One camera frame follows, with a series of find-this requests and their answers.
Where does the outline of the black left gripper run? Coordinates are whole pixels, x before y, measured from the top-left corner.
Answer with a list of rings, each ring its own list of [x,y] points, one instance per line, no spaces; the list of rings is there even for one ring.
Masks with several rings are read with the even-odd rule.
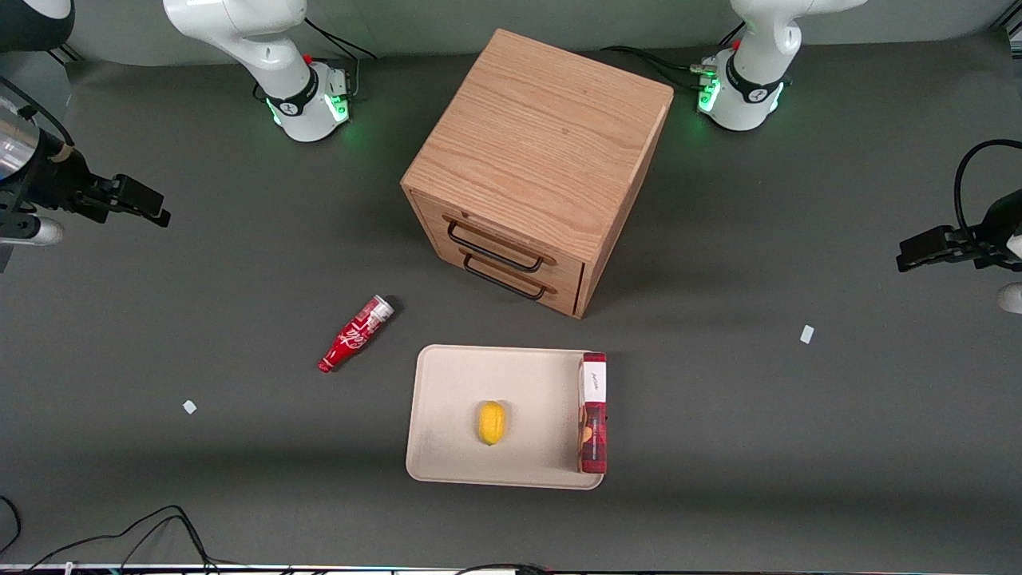
[[[975,259],[975,269],[1000,267],[1021,272],[1020,256],[1008,247],[1008,241],[1020,232],[1020,223],[1021,190],[1002,196],[987,208],[981,222],[971,227],[975,240],[988,255],[987,259]],[[931,263],[971,261],[971,251],[964,232],[950,225],[938,225],[899,244],[897,269],[905,273]]]

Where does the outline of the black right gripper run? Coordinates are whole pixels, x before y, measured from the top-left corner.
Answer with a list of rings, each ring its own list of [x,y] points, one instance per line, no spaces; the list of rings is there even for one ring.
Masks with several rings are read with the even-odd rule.
[[[4,243],[59,243],[65,227],[40,210],[62,210],[105,224],[110,214],[135,215],[168,227],[171,213],[162,210],[164,196],[125,174],[117,174],[110,196],[109,180],[90,172],[84,157],[72,150],[54,161],[47,153],[14,174],[2,178],[1,240]]]

